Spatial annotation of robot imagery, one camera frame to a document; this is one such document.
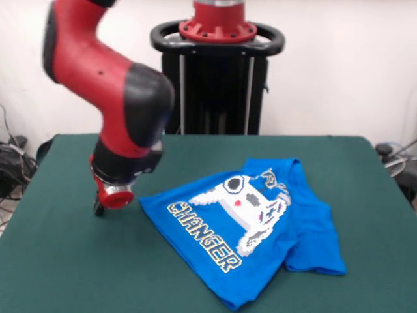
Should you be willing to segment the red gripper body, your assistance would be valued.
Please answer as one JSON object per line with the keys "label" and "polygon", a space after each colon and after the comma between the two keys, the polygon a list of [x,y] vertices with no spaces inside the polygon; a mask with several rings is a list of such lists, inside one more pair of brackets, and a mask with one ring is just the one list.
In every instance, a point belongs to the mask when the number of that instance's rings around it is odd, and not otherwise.
{"label": "red gripper body", "polygon": [[94,209],[121,209],[134,199],[133,183],[115,185],[100,179],[93,170],[93,156],[89,157],[89,167],[97,185]]}

